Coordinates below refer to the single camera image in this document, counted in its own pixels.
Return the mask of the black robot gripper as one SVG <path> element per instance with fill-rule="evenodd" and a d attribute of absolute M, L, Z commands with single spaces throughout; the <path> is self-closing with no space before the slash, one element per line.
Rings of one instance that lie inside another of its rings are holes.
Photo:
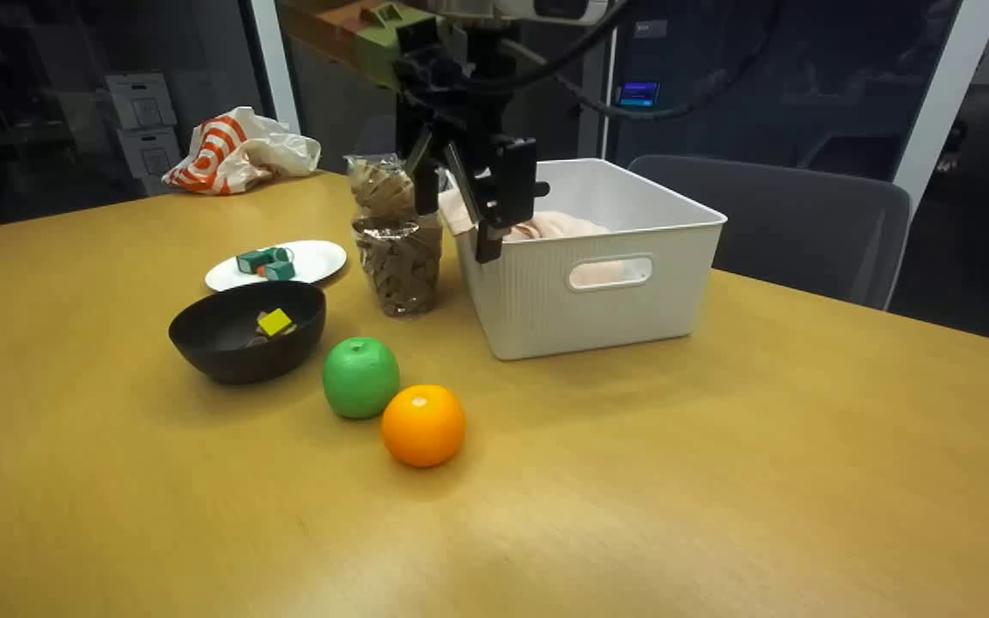
<path fill-rule="evenodd" d="M 482 93 L 482 84 L 509 74 L 501 35 L 485 27 L 451 27 L 422 21 L 398 35 L 397 69 L 397 152 L 413 183 L 432 183 L 432 128 L 451 137 L 492 137 L 501 129 L 506 97 Z M 477 248 L 482 264 L 501 258 L 501 240 L 534 221 L 534 206 L 549 184 L 535 175 L 541 148 L 534 137 L 495 143 L 488 175 L 477 183 Z"/>

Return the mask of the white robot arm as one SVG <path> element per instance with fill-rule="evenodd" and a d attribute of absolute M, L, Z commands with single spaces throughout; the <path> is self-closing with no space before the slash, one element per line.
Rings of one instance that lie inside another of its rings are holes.
<path fill-rule="evenodd" d="M 498 260 L 501 240 L 534 216 L 549 184 L 535 175 L 534 137 L 506 129 L 506 108 L 596 47 L 636 0 L 408 0 L 416 23 L 398 30 L 397 152 L 416 180 L 416 206 L 432 213 L 451 173 L 474 224 L 474 258 Z M 558 60 L 520 72 L 509 46 L 522 23 L 582 27 Z"/>

